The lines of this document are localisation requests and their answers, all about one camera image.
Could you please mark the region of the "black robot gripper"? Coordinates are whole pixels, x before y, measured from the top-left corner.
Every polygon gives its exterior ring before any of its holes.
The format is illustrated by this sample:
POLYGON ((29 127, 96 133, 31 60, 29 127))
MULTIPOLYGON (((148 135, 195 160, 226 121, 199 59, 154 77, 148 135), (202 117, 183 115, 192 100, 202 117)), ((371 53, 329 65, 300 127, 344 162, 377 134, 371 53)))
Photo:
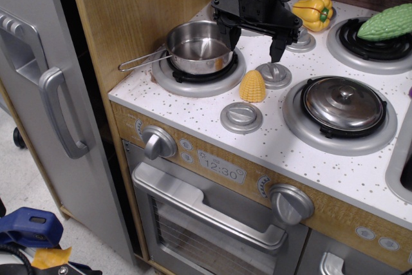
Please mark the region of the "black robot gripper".
POLYGON ((271 62, 279 62, 288 37, 297 37, 302 20, 285 8, 287 0, 212 0, 221 40, 234 51, 241 28, 271 36, 271 62))

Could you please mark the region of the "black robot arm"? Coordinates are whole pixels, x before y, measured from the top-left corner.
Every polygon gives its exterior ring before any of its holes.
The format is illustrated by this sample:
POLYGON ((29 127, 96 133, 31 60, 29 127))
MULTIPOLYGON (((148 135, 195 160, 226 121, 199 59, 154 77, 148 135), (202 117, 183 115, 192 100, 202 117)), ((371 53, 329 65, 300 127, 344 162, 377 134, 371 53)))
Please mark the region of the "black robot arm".
POLYGON ((270 57, 279 62, 288 45, 297 42, 302 20, 285 7, 290 0, 213 0, 214 20, 223 42, 236 47, 242 29, 270 36, 270 57))

